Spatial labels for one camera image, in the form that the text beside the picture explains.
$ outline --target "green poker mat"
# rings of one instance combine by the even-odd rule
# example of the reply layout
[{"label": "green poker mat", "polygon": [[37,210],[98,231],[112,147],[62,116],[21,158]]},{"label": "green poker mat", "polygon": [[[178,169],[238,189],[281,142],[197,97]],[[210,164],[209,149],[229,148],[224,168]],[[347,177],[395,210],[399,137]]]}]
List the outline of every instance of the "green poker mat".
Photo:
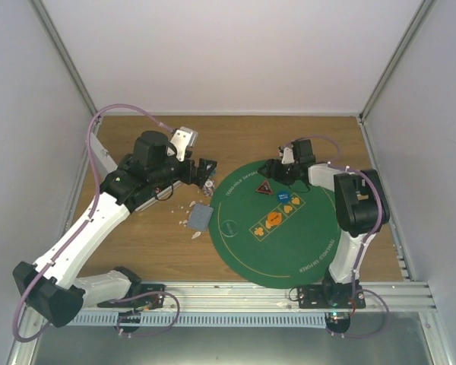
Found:
[{"label": "green poker mat", "polygon": [[[320,281],[340,239],[334,193],[272,179],[273,195],[256,192],[266,180],[257,173],[264,162],[240,167],[215,189],[209,223],[214,247],[234,272],[264,287]],[[289,203],[277,200],[280,191],[290,193]]]}]

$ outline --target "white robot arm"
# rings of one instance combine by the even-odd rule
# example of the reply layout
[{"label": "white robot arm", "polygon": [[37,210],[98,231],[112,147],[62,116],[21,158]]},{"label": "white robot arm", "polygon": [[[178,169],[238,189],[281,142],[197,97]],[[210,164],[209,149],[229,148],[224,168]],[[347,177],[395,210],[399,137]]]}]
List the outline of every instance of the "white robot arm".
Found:
[{"label": "white robot arm", "polygon": [[368,245],[390,218],[378,173],[318,163],[309,139],[280,147],[279,159],[268,160],[258,172],[287,186],[299,180],[308,187],[320,186],[334,192],[341,235],[322,290],[329,307],[346,306],[358,286],[359,268]]},{"label": "white robot arm", "polygon": [[[341,170],[334,169],[327,164],[312,165],[308,171],[309,185],[321,186],[334,192],[334,176],[341,173]],[[375,237],[375,233],[364,240],[366,236],[367,233],[352,236],[350,232],[341,230],[336,256],[328,269],[336,283],[351,283],[353,275],[354,279],[359,279],[359,267],[362,264],[363,257],[365,257],[368,245]]]},{"label": "white robot arm", "polygon": [[77,276],[110,232],[146,202],[158,199],[161,191],[173,192],[179,182],[204,185],[217,163],[200,159],[196,167],[190,160],[188,149],[197,136],[185,127],[175,130],[170,141],[163,133],[144,132],[135,142],[133,154],[106,175],[100,194],[71,229],[32,265],[21,262],[14,269],[21,294],[40,276],[27,303],[55,327],[62,327],[84,307],[139,294],[141,279],[126,268],[89,278]]}]

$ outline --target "metal frame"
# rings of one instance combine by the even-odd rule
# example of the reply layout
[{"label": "metal frame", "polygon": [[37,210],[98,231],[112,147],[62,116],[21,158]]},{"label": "metal frame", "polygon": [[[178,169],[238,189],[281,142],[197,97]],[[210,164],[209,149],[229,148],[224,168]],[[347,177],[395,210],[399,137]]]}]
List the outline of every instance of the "metal frame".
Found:
[{"label": "metal frame", "polygon": [[373,89],[370,98],[366,102],[361,114],[359,115],[363,120],[365,120],[368,116],[371,108],[373,107],[373,104],[375,104],[375,101],[380,95],[380,92],[382,91],[383,87],[387,84],[388,79],[393,74],[406,49],[408,48],[413,38],[417,34],[420,25],[426,18],[434,2],[435,0],[422,0],[420,2],[418,9],[416,10],[412,20],[409,23],[409,26],[405,30],[404,35],[401,37],[401,40],[397,45],[397,48],[395,49],[394,53],[390,58],[390,61],[388,62],[387,66],[385,67],[385,70],[382,73],[382,76],[380,76],[377,85]]},{"label": "metal frame", "polygon": [[71,76],[74,85],[78,89],[81,98],[83,99],[87,108],[90,110],[91,115],[93,116],[97,112],[97,108],[95,107],[93,99],[91,98],[90,93],[84,85],[83,79],[79,75],[79,72],[73,63],[72,58],[68,53],[68,50],[62,42],[62,39],[59,36],[59,33],[55,28],[55,25],[52,22],[52,19],[49,16],[46,7],[44,6],[42,0],[29,0],[29,3],[32,5],[33,10],[36,12],[36,15],[39,18],[40,23],[43,25],[46,34],[51,39],[51,42],[54,45],[60,59],[64,63],[66,70],[68,70],[68,73]]},{"label": "metal frame", "polygon": [[[360,117],[358,117],[356,120],[357,120],[359,128],[362,132],[366,150],[368,151],[368,155],[370,158],[370,163],[372,164],[372,167],[374,169],[379,170],[378,158],[375,154],[375,149],[373,148],[372,139],[370,138],[370,135],[369,135],[368,131],[366,130],[365,123],[362,121],[362,119]],[[388,193],[387,193],[388,189],[387,189],[387,186],[383,179],[382,179],[382,186],[385,191],[385,194],[388,196]],[[393,207],[392,207],[391,199],[388,199],[388,205],[390,206],[390,210],[394,211]],[[388,224],[390,225],[392,238],[394,239],[395,250],[397,251],[397,259],[399,260],[399,266],[401,267],[402,277],[407,280],[413,280],[412,263],[408,259],[409,256],[407,255],[407,249],[402,240],[402,235],[400,233],[400,229],[398,228],[398,222],[396,222],[396,217],[394,215],[391,216]]]}]

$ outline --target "wooden surface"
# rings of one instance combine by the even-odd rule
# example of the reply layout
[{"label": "wooden surface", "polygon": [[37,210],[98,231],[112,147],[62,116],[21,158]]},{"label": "wooden surface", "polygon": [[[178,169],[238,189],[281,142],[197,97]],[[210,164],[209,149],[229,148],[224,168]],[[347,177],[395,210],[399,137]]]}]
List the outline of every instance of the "wooden surface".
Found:
[{"label": "wooden surface", "polygon": [[[354,118],[276,116],[162,116],[172,127],[186,126],[199,132],[193,158],[218,161],[215,183],[243,164],[277,156],[277,146],[307,135],[328,135],[343,155],[339,164],[370,167],[368,154]],[[99,139],[112,158],[133,150],[135,139],[145,130],[162,130],[142,116],[110,116],[103,120]],[[318,160],[334,156],[334,147],[313,140]],[[90,173],[78,204],[80,214],[93,197]],[[90,257],[82,275],[97,275],[124,265],[145,280],[242,281],[218,256],[208,232],[192,240],[194,231],[179,225],[188,218],[191,201],[209,203],[195,186],[181,186],[166,202],[134,213],[118,226]],[[388,226],[373,240],[361,268],[363,281],[401,281]]]}]

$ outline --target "yellow card symbol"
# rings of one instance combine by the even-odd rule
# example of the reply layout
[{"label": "yellow card symbol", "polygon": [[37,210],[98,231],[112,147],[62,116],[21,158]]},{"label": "yellow card symbol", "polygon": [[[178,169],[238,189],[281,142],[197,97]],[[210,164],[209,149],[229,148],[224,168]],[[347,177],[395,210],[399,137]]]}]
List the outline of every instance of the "yellow card symbol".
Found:
[{"label": "yellow card symbol", "polygon": [[264,235],[264,229],[262,227],[257,228],[256,230],[253,231],[256,236],[263,236]]},{"label": "yellow card symbol", "polygon": [[282,223],[282,213],[279,211],[271,211],[265,221],[266,228],[270,229],[272,226],[278,226]]}]

